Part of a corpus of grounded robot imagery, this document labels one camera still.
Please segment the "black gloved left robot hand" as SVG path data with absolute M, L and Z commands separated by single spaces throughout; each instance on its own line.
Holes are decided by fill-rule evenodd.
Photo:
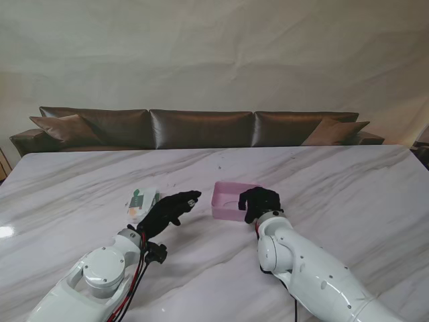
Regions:
M 137 224 L 136 231 L 148 241 L 163 232 L 170 223 L 180 226 L 179 217 L 191 212 L 201 194 L 200 191 L 186 191 L 160 199 Z

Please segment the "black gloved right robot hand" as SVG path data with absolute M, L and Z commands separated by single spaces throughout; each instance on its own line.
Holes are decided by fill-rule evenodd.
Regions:
M 257 186 L 239 195 L 238 208 L 246 211 L 245 222 L 253 223 L 270 211 L 282 212 L 280 195 L 275 191 Z

